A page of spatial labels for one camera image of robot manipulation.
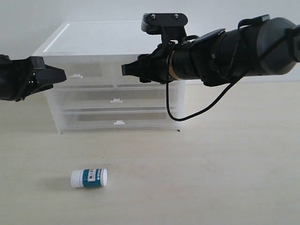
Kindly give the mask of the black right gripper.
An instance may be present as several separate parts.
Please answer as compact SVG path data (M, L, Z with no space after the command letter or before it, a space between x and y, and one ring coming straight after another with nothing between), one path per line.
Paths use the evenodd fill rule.
M152 53L141 54L136 61L121 65L122 75L137 77L140 83L166 84L181 80L172 65L173 55L181 47L182 44L175 42L169 42L167 46L159 44Z

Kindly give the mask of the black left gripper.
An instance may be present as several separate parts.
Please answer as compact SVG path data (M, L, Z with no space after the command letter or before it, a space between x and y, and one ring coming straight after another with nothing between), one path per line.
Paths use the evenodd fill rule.
M0 99L24 100L26 97L52 89L55 84L66 81L63 69L46 65L41 57L30 56L11 60L0 56Z

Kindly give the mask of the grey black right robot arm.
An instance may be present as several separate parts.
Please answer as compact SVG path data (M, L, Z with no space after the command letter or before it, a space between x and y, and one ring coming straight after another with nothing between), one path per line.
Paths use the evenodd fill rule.
M285 75L300 61L300 28L288 19L262 15L203 36L187 35L187 22L182 13L144 14L142 31L159 35L161 43L122 65L122 74L142 83L201 80L215 87L241 75Z

